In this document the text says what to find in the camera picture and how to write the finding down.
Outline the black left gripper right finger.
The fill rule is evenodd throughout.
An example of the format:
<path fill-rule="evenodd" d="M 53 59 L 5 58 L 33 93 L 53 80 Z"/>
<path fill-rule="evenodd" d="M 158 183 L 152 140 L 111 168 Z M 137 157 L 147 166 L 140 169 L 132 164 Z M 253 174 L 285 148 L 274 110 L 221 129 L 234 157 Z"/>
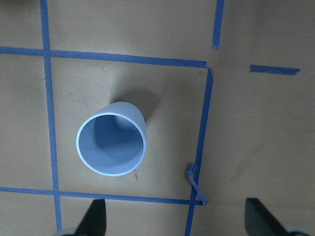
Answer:
<path fill-rule="evenodd" d="M 249 236 L 286 236 L 287 231 L 258 198 L 246 198 L 245 229 Z"/>

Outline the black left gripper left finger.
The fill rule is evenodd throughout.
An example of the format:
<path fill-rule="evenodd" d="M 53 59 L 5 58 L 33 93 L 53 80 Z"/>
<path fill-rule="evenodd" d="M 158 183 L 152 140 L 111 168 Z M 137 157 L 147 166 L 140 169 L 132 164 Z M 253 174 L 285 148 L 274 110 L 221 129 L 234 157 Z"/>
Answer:
<path fill-rule="evenodd" d="M 104 199 L 93 200 L 76 229 L 77 236 L 104 236 L 106 233 L 106 205 Z"/>

